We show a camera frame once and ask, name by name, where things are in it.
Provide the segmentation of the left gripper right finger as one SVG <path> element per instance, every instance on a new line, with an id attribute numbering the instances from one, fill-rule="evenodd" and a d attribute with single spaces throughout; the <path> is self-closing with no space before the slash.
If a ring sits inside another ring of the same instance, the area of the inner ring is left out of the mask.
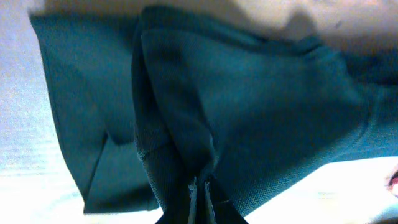
<path id="1" fill-rule="evenodd" d="M 210 195 L 210 183 L 204 183 L 204 194 L 205 194 L 205 214 L 207 224 L 216 224 L 215 213 Z"/>

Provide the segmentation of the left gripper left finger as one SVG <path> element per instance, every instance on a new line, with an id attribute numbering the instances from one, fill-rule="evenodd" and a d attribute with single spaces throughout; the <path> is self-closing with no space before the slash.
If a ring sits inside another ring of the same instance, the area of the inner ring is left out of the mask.
<path id="1" fill-rule="evenodd" d="M 197 210 L 197 178 L 194 177 L 191 183 L 188 185 L 189 196 L 190 196 L 190 208 L 188 214 L 187 224 L 195 224 L 196 210 Z"/>

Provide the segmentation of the black polo shirt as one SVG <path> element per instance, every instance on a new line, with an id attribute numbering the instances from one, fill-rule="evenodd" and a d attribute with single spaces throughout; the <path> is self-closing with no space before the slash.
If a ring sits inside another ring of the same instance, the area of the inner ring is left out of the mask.
<path id="1" fill-rule="evenodd" d="M 263 39 L 153 6 L 136 17 L 32 15 L 60 149 L 85 213 L 161 223 L 244 217 L 319 167 L 397 155 L 397 50 Z"/>

